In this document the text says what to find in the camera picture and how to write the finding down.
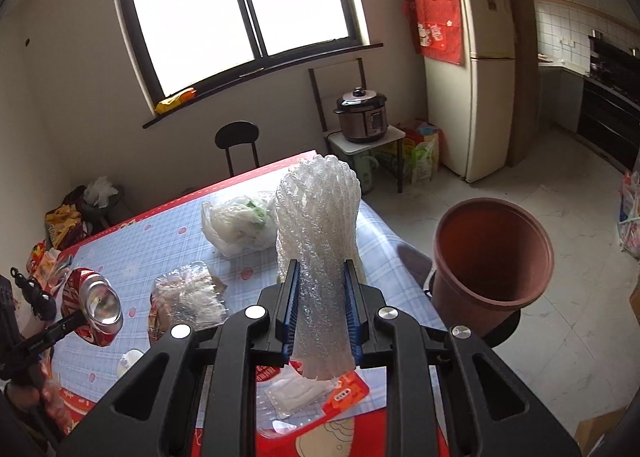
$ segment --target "window sill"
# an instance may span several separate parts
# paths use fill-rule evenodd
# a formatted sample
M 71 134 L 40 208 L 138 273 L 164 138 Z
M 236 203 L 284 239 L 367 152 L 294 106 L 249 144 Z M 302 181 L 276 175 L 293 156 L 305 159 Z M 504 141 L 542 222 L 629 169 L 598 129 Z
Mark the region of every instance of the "window sill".
M 338 56 L 340 54 L 347 54 L 350 52 L 358 52 L 358 51 L 366 51 L 369 49 L 377 49 L 382 47 L 383 44 L 382 43 L 373 43 L 371 45 L 357 45 L 355 47 L 346 47 L 344 49 L 338 49 L 335 51 L 329 51 L 329 52 L 322 52 L 322 53 L 318 53 L 318 54 L 314 54 L 314 55 L 309 55 L 309 56 L 304 56 L 303 58 L 297 58 L 295 60 L 291 60 L 288 62 L 283 62 L 279 65 L 274 65 L 272 67 L 266 68 L 266 69 L 261 69 L 259 71 L 256 72 L 251 72 L 250 74 L 247 74 L 245 76 L 236 78 L 235 80 L 225 83 L 224 85 L 220 85 L 219 87 L 215 87 L 215 88 L 211 88 L 209 90 L 206 90 L 204 92 L 200 92 L 196 95 L 195 98 L 193 98 L 193 100 L 189 100 L 186 101 L 185 103 L 183 103 L 181 106 L 174 108 L 173 110 L 170 110 L 169 112 L 166 112 L 165 114 L 158 114 L 156 115 L 156 117 L 154 117 L 154 119 L 146 122 L 145 124 L 142 125 L 142 128 L 149 128 L 150 126 L 152 126 L 153 124 L 157 123 L 158 121 L 163 120 L 165 117 L 171 116 L 172 114 L 175 114 L 176 112 L 179 112 L 180 110 L 184 109 L 187 106 L 190 106 L 193 103 L 196 103 L 197 101 L 203 100 L 205 98 L 208 98 L 209 96 L 212 96 L 214 94 L 217 94 L 218 92 L 222 92 L 223 90 L 226 90 L 227 88 L 231 88 L 231 87 L 235 87 L 236 85 L 239 85 L 241 83 L 247 82 L 249 80 L 254 80 L 256 78 L 259 78 L 260 76 L 264 76 L 265 74 L 271 74 L 272 72 L 276 72 L 276 71 L 280 71 L 282 69 L 286 69 L 289 67 L 294 67 L 296 65 L 301 65 L 303 63 L 308 63 L 308 62 L 312 62 L 315 60 L 321 60 L 324 58 L 330 58 L 331 56 Z

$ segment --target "red soda can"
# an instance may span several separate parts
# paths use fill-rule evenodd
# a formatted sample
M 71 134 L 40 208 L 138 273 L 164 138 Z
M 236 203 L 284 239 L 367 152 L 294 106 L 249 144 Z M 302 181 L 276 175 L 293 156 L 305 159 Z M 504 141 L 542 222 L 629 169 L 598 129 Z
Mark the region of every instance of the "red soda can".
M 105 277 L 85 267 L 71 272 L 62 291 L 62 316 L 78 310 L 87 323 L 76 329 L 76 334 L 93 345 L 110 345 L 122 328 L 118 295 Z

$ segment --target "window frame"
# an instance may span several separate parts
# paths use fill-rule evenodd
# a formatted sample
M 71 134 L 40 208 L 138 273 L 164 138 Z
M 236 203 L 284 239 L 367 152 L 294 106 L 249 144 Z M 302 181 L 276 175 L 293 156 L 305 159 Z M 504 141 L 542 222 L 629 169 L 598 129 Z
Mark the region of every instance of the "window frame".
M 356 23 L 356 10 L 353 0 L 340 0 L 342 4 L 342 13 L 346 21 L 348 36 L 345 38 L 329 40 L 310 45 L 290 49 L 274 55 L 267 55 L 264 40 L 260 32 L 260 26 L 255 14 L 252 0 L 237 0 L 242 21 L 247 37 L 250 42 L 254 58 L 252 61 L 232 67 L 217 74 L 213 74 L 208 78 L 195 82 L 191 87 L 195 88 L 196 94 L 208 95 L 219 92 L 226 87 L 237 85 L 243 81 L 254 79 L 260 75 L 261 71 L 265 74 L 278 68 L 285 68 L 288 64 L 298 64 L 304 58 L 312 58 L 316 55 L 324 55 L 326 53 L 340 52 L 349 48 L 359 48 L 363 46 L 363 38 L 360 35 L 359 27 Z M 149 97 L 155 106 L 165 98 L 171 97 L 172 94 L 164 95 L 164 91 L 160 85 L 158 74 L 151 60 L 148 48 L 146 46 L 145 37 L 138 19 L 138 12 L 134 0 L 120 0 L 120 8 L 122 18 L 124 20 L 129 42 L 134 53 L 140 75 L 145 83 Z M 184 18 L 184 15 L 176 15 L 176 18 Z

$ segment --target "trash can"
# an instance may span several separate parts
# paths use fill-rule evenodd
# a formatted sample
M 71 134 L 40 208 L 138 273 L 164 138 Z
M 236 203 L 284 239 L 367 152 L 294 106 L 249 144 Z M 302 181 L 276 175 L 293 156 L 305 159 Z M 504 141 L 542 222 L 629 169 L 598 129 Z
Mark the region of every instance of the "trash can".
M 433 306 L 447 327 L 466 325 L 480 336 L 537 300 L 554 268 L 542 225 L 500 199 L 453 206 L 438 224 L 433 253 Z

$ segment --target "kitchen counter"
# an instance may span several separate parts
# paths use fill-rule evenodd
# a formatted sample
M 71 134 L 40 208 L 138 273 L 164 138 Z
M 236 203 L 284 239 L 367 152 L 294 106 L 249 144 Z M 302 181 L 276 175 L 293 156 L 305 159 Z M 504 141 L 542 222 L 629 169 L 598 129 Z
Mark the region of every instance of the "kitchen counter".
M 553 60 L 549 62 L 538 62 L 539 69 L 564 69 L 571 74 L 577 74 L 578 76 L 588 76 L 589 73 L 580 67 L 578 64 L 565 62 L 563 60 Z
M 625 101 L 625 103 L 630 104 L 632 107 L 640 111 L 640 104 L 635 103 L 634 101 L 630 100 L 626 96 L 623 96 L 614 88 L 607 87 L 607 85 L 595 80 L 594 78 L 591 78 L 589 73 L 586 72 L 584 68 L 580 67 L 579 65 L 576 65 L 575 63 L 565 62 L 562 60 L 553 60 L 553 62 L 551 63 L 538 62 L 538 68 L 541 71 L 544 71 L 545 69 L 562 69 L 564 72 L 568 72 L 569 74 L 580 76 L 581 78 L 585 79 L 585 81 L 589 83 L 593 83 L 594 85 L 598 85 L 598 87 L 603 88 L 607 92 L 610 92 L 613 96 L 620 98 L 621 100 Z

